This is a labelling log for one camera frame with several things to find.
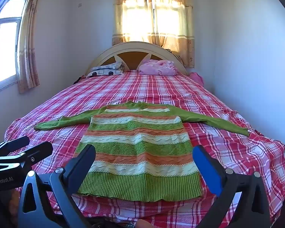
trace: pink cloth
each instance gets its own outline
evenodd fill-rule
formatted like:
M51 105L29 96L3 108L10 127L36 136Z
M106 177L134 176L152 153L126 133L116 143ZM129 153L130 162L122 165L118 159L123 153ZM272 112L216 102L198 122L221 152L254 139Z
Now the pink cloth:
M204 86L204 80L201 76L198 75L198 73L190 73L189 78L196 82L197 84L200 84L202 87Z
M174 76L178 74L178 71L172 61L148 60L139 67L139 74Z

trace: white wall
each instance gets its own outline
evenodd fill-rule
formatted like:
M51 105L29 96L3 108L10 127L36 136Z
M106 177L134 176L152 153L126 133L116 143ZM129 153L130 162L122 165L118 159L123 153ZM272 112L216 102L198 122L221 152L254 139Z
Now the white wall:
M17 85L0 92L0 142L17 118L67 87L69 0L38 0L35 49L40 86L19 94Z
M71 33L72 71L70 83L84 74L90 62L112 46L114 0L72 0L74 25ZM195 71L213 90L213 8L211 0L194 0L195 4Z
M278 0L213 0L214 94L285 143L285 9Z

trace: striped sweater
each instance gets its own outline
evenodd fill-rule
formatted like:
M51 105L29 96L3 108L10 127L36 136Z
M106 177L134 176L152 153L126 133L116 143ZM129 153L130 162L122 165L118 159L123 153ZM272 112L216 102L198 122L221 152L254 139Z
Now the striped sweater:
M78 192L143 202L180 201L200 196L200 176L182 123L186 120L183 112L187 111L175 108L127 102L107 105L92 115L74 157L87 144L92 144L96 159ZM215 119L209 117L212 123L248 133L246 128ZM40 123L35 129L57 128L70 120L64 117Z

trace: green stripe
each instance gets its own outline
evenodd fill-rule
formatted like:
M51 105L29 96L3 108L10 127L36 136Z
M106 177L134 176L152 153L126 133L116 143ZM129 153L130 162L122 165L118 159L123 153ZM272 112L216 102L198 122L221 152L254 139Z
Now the green stripe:
M149 129L156 129L156 130L164 130L164 131L170 131L170 130L175 130L175 129L180 129L183 128L183 123L174 123L174 124L147 124L147 123L142 123L142 122L136 122L136 121L130 121L125 124L100 124L97 125L95 123L90 124L88 130L94 130L94 131L114 131L114 130L133 130L136 128L149 128Z
M141 141L136 145L128 145L124 143L92 143L98 153L112 155L128 155L136 156L144 152L148 152L154 156L180 156L192 152L191 141L178 143L175 145L155 145L149 142ZM75 153L80 153L87 143L79 143Z
M78 193L141 202L188 200L201 196L200 175L195 172L182 177L155 177L149 174L119 176L91 172Z

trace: green sweater sleeve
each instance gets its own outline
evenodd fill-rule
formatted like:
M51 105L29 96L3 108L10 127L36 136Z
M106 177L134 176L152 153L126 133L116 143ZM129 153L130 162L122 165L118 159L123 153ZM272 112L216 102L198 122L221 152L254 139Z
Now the green sweater sleeve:
M214 128L224 129L232 133L241 134L249 137L248 128L242 128L233 124L232 122L226 121L221 118L215 118L194 112L185 111L181 108L169 104L167 106L176 116L179 116L181 118L182 122L201 122Z
M80 113L79 115L66 117L63 116L59 120L40 122L34 126L35 130L52 130L57 128L63 128L67 126L77 125L77 124L90 124L91 117L100 114L106 110L106 106L101 107L97 110L90 110Z

